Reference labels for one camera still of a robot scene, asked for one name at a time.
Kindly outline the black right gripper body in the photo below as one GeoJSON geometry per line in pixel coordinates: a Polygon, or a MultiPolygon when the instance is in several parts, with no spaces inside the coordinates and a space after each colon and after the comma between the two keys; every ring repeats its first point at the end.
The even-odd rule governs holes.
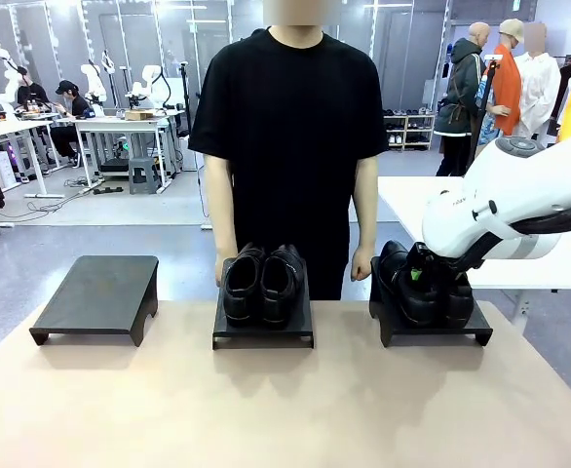
{"type": "Polygon", "coordinates": [[[467,279],[465,271],[460,271],[421,242],[415,243],[407,254],[406,270],[409,279],[412,267],[423,270],[425,285],[428,286],[451,286],[467,279]]]}

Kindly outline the person's left hand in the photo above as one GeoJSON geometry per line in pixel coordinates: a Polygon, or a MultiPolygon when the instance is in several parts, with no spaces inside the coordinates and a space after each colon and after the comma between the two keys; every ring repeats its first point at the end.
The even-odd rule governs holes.
{"type": "Polygon", "coordinates": [[[374,248],[358,246],[353,254],[351,281],[360,282],[371,274],[371,260],[374,257],[374,248]]]}

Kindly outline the person's right hand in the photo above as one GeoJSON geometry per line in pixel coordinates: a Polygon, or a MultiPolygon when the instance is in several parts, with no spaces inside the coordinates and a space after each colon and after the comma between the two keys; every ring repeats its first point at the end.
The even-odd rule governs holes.
{"type": "Polygon", "coordinates": [[[234,259],[238,255],[238,251],[234,250],[227,250],[221,249],[216,251],[216,258],[215,258],[215,282],[218,287],[221,286],[224,271],[226,270],[225,261],[234,259]]]}

